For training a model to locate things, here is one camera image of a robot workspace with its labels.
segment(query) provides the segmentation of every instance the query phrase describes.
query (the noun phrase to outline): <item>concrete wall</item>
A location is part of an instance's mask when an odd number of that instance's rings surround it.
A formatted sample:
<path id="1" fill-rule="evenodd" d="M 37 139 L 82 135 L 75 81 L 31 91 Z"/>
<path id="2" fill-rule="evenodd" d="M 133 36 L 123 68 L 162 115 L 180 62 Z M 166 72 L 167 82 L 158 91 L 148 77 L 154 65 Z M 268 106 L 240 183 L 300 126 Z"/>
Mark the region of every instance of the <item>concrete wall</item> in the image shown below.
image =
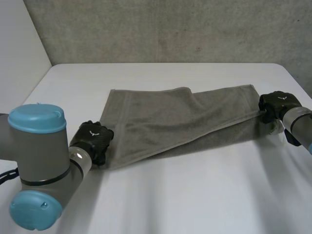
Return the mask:
<path id="1" fill-rule="evenodd" d="M 24 0 L 52 64 L 273 62 L 312 96 L 311 0 Z"/>

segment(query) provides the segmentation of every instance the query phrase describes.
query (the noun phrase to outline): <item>white wall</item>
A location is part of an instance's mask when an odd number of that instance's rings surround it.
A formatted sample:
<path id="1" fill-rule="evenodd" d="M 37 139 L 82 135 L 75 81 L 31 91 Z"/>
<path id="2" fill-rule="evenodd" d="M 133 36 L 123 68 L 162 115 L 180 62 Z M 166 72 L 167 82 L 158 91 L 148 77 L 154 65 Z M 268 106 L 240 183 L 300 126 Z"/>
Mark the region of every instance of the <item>white wall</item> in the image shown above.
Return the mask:
<path id="1" fill-rule="evenodd" d="M 22 0 L 0 0 L 0 113 L 23 104 L 51 68 Z"/>

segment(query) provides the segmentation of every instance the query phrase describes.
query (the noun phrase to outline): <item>folded towel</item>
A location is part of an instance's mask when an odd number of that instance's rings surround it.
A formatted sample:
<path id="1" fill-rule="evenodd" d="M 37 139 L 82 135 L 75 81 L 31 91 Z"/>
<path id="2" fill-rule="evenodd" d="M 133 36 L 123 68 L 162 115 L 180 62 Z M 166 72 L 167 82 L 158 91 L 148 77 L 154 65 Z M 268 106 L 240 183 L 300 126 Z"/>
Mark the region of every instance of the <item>folded towel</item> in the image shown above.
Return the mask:
<path id="1" fill-rule="evenodd" d="M 283 130 L 261 123 L 252 85 L 194 93 L 111 90 L 100 123 L 115 132 L 104 169 L 154 156 L 177 156 Z"/>

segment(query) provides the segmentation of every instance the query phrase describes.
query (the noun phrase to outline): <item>blue joint cap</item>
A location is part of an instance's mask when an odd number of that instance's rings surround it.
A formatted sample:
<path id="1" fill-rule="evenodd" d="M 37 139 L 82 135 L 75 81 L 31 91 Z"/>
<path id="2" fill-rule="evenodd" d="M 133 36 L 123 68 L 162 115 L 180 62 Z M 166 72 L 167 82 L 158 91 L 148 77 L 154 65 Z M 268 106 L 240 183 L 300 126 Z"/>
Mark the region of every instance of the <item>blue joint cap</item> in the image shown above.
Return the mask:
<path id="1" fill-rule="evenodd" d="M 55 198 L 34 190 L 19 192 L 10 205 L 14 222 L 27 230 L 48 229 L 61 214 L 62 206 Z"/>
<path id="2" fill-rule="evenodd" d="M 9 124 L 20 131 L 36 134 L 55 133 L 66 128 L 62 108 L 49 104 L 28 104 L 11 111 Z"/>

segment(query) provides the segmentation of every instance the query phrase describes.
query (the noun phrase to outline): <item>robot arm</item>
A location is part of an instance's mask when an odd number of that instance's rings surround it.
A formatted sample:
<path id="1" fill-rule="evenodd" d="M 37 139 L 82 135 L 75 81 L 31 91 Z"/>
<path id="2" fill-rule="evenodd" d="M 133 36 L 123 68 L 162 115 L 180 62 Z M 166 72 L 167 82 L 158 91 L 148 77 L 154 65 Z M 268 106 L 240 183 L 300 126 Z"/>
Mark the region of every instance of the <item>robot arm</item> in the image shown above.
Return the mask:
<path id="1" fill-rule="evenodd" d="M 114 136 L 89 121 L 68 147 L 64 112 L 47 104 L 23 105 L 2 114 L 0 129 L 0 159 L 17 162 L 22 184 L 10 204 L 10 215 L 21 227 L 39 231 L 61 216 L 92 163 L 105 163 Z"/>
<path id="2" fill-rule="evenodd" d="M 281 120 L 287 141 L 295 146 L 303 145 L 312 154 L 312 113 L 293 94 L 276 91 L 261 95 L 259 108 L 266 111 L 264 123 Z"/>

